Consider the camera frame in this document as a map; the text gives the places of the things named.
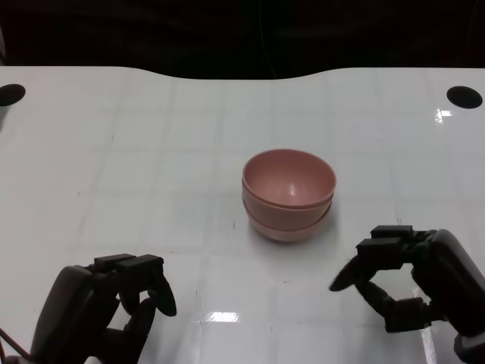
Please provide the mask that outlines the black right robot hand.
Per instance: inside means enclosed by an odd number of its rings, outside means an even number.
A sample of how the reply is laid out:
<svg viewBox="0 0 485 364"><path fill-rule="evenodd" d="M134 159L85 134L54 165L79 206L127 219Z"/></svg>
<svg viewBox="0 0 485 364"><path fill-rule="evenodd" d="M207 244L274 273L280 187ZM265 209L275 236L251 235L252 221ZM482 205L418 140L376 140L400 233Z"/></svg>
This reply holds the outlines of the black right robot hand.
<svg viewBox="0 0 485 364"><path fill-rule="evenodd" d="M447 321L462 336L484 331L484 276L448 230L416 231L410 225L379 225L357 245L357 254L330 290L354 286L385 321L389 333L415 331ZM412 266L411 276L429 297L394 300L372 282L378 271Z"/></svg>

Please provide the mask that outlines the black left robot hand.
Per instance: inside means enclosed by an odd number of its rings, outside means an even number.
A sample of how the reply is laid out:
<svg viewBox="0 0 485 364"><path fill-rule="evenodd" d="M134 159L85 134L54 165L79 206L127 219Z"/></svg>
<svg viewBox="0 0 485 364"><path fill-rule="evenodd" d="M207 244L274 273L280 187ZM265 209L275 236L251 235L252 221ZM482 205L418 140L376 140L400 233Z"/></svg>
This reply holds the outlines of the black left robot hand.
<svg viewBox="0 0 485 364"><path fill-rule="evenodd" d="M155 313L177 314L163 264L123 253L63 268L36 324L31 362L138 362Z"/></svg>

